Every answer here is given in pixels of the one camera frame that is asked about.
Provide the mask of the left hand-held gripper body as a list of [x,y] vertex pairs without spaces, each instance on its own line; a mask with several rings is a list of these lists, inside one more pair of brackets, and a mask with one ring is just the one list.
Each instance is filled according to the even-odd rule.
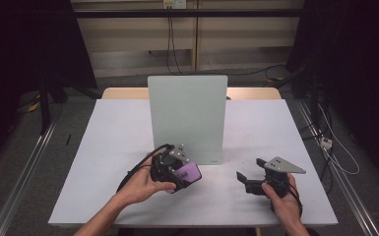
[[171,172],[188,162],[189,159],[185,155],[184,144],[178,147],[167,145],[164,151],[157,153],[152,158],[151,177],[155,182],[170,182]]

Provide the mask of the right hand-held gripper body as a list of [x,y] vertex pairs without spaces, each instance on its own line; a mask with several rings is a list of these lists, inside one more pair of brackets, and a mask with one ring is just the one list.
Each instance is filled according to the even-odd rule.
[[289,161],[276,156],[266,161],[265,182],[269,184],[280,198],[283,198],[289,190],[288,173],[305,174],[306,170]]

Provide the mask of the purple board eraser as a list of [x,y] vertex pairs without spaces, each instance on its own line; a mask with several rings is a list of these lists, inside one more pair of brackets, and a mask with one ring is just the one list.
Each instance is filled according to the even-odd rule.
[[[191,184],[199,181],[202,178],[201,171],[195,162],[189,162],[175,171],[178,173],[179,177],[189,181]],[[167,190],[167,192],[173,194],[177,191],[174,191],[174,189],[172,189]]]

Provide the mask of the person's right hand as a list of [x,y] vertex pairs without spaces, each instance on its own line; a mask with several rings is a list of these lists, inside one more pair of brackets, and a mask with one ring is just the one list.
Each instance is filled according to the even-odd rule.
[[297,200],[291,193],[280,198],[269,184],[263,183],[262,188],[271,200],[275,214],[283,227],[293,227],[301,222]]

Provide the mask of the person's left hand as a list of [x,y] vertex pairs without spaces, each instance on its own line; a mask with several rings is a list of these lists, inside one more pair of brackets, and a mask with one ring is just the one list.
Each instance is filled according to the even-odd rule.
[[155,182],[151,177],[152,160],[146,160],[137,172],[129,179],[125,186],[113,197],[114,201],[120,206],[141,203],[153,194],[172,190],[176,187],[171,182]]

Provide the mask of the white table mat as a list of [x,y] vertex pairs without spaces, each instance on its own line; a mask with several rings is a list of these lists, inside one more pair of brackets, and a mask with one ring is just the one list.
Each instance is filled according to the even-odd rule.
[[[153,150],[150,106],[145,100],[102,99],[82,138],[52,225],[87,222],[116,192],[129,170]],[[116,224],[129,227],[249,227],[277,224],[269,201],[246,193],[237,173],[259,179],[257,159],[282,157],[302,168],[296,175],[303,223],[333,225],[337,218],[282,99],[230,100],[226,104],[223,158],[203,165],[202,178],[175,194],[160,192],[127,207]]]

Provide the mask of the frosted glass whiteboard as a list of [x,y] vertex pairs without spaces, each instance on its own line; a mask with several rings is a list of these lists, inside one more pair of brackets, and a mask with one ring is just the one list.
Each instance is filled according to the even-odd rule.
[[222,163],[227,77],[150,76],[154,144],[183,146],[199,165]]

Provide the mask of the dark curtain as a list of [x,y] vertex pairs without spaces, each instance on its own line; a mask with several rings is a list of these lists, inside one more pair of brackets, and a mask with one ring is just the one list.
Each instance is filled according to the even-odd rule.
[[379,169],[379,0],[304,0],[286,68],[299,69],[315,49],[326,93]]
[[21,96],[47,87],[94,89],[95,74],[71,0],[0,0],[0,147]]

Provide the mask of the black metal stand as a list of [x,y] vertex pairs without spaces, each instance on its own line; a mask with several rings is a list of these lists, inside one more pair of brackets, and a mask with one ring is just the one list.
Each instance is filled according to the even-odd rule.
[[41,131],[43,135],[50,126],[49,96],[55,103],[65,103],[68,96],[63,89],[62,80],[55,74],[44,75],[38,83],[41,108]]

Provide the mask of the black horizontal bar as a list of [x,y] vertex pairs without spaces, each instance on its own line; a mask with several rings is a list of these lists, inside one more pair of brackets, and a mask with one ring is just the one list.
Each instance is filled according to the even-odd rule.
[[78,10],[77,18],[290,18],[309,15],[301,9],[183,9],[183,10]]

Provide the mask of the metal floor rail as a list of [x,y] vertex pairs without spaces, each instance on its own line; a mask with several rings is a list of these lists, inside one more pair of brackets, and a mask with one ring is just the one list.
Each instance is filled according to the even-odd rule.
[[373,217],[368,211],[367,207],[363,203],[361,197],[358,195],[356,189],[352,185],[349,180],[349,176],[356,176],[360,171],[360,166],[358,162],[355,160],[354,156],[348,151],[348,149],[339,141],[336,134],[333,132],[332,125],[330,124],[330,120],[322,106],[320,104],[317,105],[317,113],[322,115],[321,120],[325,123],[327,127],[327,132],[330,137],[333,138],[335,142],[337,142],[341,149],[343,149],[347,155],[350,157],[352,162],[355,164],[356,170],[350,171],[341,166],[340,162],[336,158],[333,153],[333,149],[325,150],[320,147],[320,140],[325,137],[323,131],[317,127],[317,122],[313,122],[311,120],[311,111],[305,101],[297,101],[296,102],[308,129],[310,130],[312,137],[315,139],[316,144],[319,149],[322,151],[322,154],[325,159],[326,165],[330,168],[332,172],[333,178],[338,183],[345,199],[347,201],[350,210],[352,211],[357,223],[359,224],[364,236],[379,236],[379,229],[376,226]]
[[52,138],[55,126],[56,122],[51,122],[44,133],[38,137],[37,143],[34,146],[26,166],[11,191],[10,196],[2,206],[0,210],[0,236],[6,236],[15,213],[19,208],[30,181],[32,180],[32,176],[35,173],[48,143]]

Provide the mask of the white wall power outlet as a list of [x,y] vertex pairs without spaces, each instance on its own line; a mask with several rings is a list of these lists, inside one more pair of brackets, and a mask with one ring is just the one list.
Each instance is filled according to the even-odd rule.
[[164,9],[186,9],[186,0],[163,0]]

